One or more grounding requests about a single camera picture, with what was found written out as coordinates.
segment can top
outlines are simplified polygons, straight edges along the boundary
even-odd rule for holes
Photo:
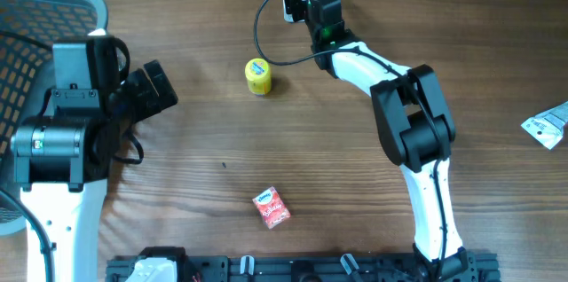
[[[255,81],[270,75],[270,66],[264,59],[252,59],[245,66],[247,80]]]

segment plastic basket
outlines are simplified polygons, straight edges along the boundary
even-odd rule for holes
[[[107,29],[103,0],[0,0],[0,29],[51,44],[59,37]],[[46,89],[55,84],[51,53],[0,35],[0,185],[14,196],[10,138],[20,122],[37,114]],[[24,219],[0,201],[0,236],[25,227]]]

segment yellow can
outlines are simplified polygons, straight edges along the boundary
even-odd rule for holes
[[[272,87],[270,66],[264,59],[252,59],[245,66],[248,88],[255,95],[266,95]]]

